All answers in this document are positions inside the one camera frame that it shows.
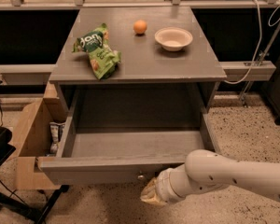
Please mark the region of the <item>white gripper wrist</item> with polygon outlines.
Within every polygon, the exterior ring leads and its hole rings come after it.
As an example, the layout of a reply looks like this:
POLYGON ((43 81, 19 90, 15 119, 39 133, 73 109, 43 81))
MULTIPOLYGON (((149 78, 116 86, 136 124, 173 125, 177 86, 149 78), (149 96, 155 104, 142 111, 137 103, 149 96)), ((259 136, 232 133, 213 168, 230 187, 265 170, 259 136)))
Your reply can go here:
POLYGON ((164 206, 169 203, 178 203, 192 194, 206 193, 209 188, 191 179, 185 165, 169 168, 162 171, 158 177, 152 178, 143 188, 140 200, 144 203, 164 206))

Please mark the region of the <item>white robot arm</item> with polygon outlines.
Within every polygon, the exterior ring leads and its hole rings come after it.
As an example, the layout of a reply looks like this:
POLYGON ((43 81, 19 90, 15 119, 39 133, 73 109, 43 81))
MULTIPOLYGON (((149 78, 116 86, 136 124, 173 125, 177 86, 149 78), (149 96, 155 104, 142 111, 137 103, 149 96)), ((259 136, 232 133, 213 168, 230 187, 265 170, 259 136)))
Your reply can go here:
POLYGON ((182 165, 168 168, 149 181, 140 199, 166 205, 229 185, 280 202, 280 163, 238 161, 208 150, 194 150, 182 165))

